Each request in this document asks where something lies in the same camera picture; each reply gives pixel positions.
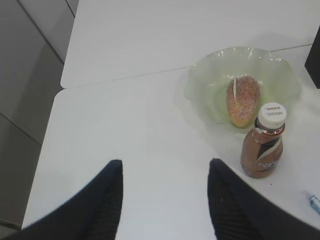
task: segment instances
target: pen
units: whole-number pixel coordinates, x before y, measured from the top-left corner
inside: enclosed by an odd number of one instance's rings
[[[310,192],[305,192],[310,206],[320,215],[320,200],[316,197],[316,195],[311,194]]]

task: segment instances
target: chocolate milk bottle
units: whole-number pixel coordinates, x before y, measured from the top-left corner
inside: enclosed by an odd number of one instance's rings
[[[261,107],[242,145],[241,166],[249,177],[264,178],[275,170],[284,148],[281,135],[286,118],[286,109],[278,103]]]

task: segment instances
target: bread roll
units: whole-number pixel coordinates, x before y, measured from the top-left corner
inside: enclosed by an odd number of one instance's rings
[[[229,83],[226,98],[232,122],[237,127],[244,127],[255,115],[260,98],[259,85],[251,76],[237,78]]]

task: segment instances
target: green glass bowl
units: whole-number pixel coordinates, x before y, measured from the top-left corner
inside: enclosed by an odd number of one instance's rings
[[[255,113],[269,102],[283,105],[288,114],[301,93],[301,84],[290,64],[274,53],[251,47],[230,47],[215,51],[190,70],[184,89],[185,97],[194,103],[205,121],[225,124],[238,133],[247,133],[255,117],[245,127],[232,124],[227,109],[227,87],[234,78],[252,76],[260,86],[260,100]]]

